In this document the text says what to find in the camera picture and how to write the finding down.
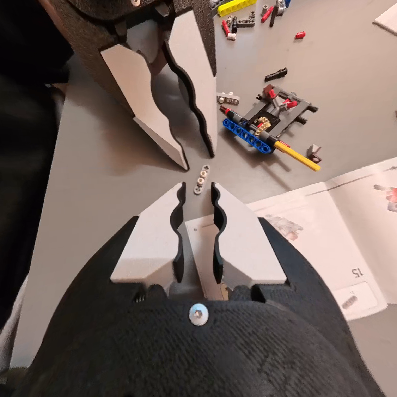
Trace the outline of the black lego pin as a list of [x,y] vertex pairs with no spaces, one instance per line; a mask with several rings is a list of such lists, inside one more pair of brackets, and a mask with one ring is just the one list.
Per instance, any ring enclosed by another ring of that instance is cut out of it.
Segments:
[[264,82],[270,82],[273,80],[281,79],[281,78],[285,77],[287,75],[287,73],[288,73],[288,69],[286,67],[283,69],[279,69],[276,72],[266,75]]

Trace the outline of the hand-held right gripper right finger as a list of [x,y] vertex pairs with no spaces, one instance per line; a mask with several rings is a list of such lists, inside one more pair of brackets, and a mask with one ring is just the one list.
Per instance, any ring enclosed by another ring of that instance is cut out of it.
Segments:
[[258,216],[219,183],[211,183],[217,284],[284,284],[287,280]]

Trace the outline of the closed instruction booklet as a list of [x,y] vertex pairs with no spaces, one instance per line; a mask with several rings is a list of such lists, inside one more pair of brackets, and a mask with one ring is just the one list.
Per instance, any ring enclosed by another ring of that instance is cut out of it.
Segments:
[[394,4],[380,16],[378,16],[373,24],[376,26],[397,35],[397,4]]

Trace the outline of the open instruction booklet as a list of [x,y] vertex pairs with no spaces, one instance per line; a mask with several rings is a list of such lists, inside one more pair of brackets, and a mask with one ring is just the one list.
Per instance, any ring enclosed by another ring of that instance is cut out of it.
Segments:
[[[347,321],[397,301],[396,165],[392,158],[246,205],[309,261]],[[215,280],[213,216],[185,224],[204,296],[227,300],[239,285]]]

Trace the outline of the yellow lego beam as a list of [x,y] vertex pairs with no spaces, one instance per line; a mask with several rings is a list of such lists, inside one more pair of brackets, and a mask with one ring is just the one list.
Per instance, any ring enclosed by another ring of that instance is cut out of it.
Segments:
[[220,4],[216,11],[219,17],[223,17],[248,6],[251,6],[256,2],[256,0],[231,0]]

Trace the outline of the partly built lego chassis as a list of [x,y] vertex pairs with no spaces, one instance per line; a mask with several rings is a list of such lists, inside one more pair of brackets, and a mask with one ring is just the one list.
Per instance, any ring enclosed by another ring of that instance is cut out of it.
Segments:
[[224,115],[223,126],[235,136],[255,148],[262,154],[279,151],[293,158],[312,171],[319,171],[319,164],[310,161],[306,155],[293,150],[282,140],[282,136],[294,123],[305,125],[305,112],[316,113],[318,107],[294,92],[268,84],[262,94],[257,95],[258,102],[245,115],[239,115],[229,104],[221,104],[220,112]]

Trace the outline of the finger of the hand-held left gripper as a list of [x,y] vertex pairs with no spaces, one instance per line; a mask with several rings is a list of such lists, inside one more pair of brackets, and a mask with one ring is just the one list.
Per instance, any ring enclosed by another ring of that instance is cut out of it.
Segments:
[[185,152],[153,98],[152,75],[145,57],[121,44],[101,51],[101,56],[126,98],[134,121],[169,158],[188,171]]
[[193,10],[176,16],[162,49],[171,70],[186,88],[188,105],[196,115],[201,137],[213,158],[218,139],[216,77],[213,76]]

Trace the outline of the pile of loose lego pieces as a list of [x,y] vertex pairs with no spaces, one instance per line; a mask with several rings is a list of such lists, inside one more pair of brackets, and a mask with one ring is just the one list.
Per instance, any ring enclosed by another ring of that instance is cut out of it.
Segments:
[[[216,9],[223,2],[227,2],[227,0],[209,1],[212,16],[219,17]],[[281,18],[291,5],[290,0],[262,1],[260,6],[257,6],[256,3],[229,15],[219,17],[221,28],[227,40],[235,41],[239,30],[254,28],[257,23],[265,24],[268,22],[269,27],[272,28],[275,21]]]

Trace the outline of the brown and grey lego bracket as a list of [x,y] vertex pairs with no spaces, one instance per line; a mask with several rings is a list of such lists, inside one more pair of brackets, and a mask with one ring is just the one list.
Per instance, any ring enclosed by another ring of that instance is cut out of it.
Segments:
[[307,150],[306,150],[306,157],[314,162],[315,164],[319,164],[322,159],[319,156],[319,151],[321,150],[321,146],[312,144]]

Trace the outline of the light grey thin lego liftarm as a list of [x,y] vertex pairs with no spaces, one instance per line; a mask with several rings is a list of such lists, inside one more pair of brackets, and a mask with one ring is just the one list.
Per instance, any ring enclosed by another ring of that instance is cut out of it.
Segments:
[[201,193],[203,192],[206,181],[208,180],[209,173],[210,173],[210,165],[208,164],[203,165],[199,173],[199,177],[196,181],[196,185],[193,189],[193,192],[196,196],[201,195]]

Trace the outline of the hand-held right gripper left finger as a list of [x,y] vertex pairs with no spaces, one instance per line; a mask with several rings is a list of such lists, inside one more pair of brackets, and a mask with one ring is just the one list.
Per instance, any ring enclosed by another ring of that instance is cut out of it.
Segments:
[[179,182],[140,213],[110,277],[113,283],[181,283],[184,253],[178,228],[185,201],[186,183]]

